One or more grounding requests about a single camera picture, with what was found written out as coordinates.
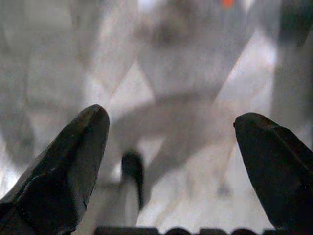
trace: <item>floor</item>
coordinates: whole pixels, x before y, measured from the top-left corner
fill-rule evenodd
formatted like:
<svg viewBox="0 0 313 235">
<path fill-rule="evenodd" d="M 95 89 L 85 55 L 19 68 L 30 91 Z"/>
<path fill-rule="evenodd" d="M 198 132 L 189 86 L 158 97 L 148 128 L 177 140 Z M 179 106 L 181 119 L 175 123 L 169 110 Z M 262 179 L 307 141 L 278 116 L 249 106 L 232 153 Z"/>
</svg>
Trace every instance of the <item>floor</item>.
<svg viewBox="0 0 313 235">
<path fill-rule="evenodd" d="M 111 126 L 97 188 L 111 195 L 122 153 L 140 151 L 146 205 L 138 226 L 272 227 L 232 124 L 258 112 L 312 146 L 313 35 L 302 47 L 278 43 L 281 0 L 212 5 L 195 36 L 170 47 L 136 37 L 135 0 L 2 2 L 0 197 L 81 109 L 98 103 Z"/>
</svg>

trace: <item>orange object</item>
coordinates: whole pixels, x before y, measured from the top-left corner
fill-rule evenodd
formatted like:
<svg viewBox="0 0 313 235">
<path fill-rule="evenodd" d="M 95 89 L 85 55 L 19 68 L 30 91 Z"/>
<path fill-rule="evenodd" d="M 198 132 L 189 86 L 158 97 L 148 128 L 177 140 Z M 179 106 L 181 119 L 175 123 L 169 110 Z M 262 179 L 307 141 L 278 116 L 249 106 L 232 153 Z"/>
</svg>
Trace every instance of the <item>orange object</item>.
<svg viewBox="0 0 313 235">
<path fill-rule="evenodd" d="M 223 0 L 224 7 L 231 7 L 234 3 L 234 0 Z"/>
</svg>

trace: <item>blurry background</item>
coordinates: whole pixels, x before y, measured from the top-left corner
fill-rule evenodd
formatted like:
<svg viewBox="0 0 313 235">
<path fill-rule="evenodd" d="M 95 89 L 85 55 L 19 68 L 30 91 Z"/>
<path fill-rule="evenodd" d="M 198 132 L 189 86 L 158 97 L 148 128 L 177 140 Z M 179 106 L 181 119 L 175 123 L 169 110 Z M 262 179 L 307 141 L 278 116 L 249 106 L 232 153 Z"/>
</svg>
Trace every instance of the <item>blurry background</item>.
<svg viewBox="0 0 313 235">
<path fill-rule="evenodd" d="M 108 197 L 90 201 L 90 233 L 117 203 L 128 149 L 146 169 L 138 226 L 271 228 L 232 124 L 258 112 L 312 148 L 312 2 L 234 2 L 207 1 L 192 36 L 159 45 L 138 37 L 136 0 L 0 0 L 0 197 L 98 103 L 111 121 L 97 182 Z"/>
</svg>

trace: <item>orange light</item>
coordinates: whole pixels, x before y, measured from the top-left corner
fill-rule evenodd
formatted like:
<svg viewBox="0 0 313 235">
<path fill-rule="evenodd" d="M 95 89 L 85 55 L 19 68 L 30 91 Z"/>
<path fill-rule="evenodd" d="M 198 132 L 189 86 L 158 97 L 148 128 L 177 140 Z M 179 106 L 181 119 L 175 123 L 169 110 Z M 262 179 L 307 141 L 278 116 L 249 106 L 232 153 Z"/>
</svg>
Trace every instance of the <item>orange light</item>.
<svg viewBox="0 0 313 235">
<path fill-rule="evenodd" d="M 234 0 L 223 0 L 224 7 L 231 7 L 234 3 Z"/>
</svg>

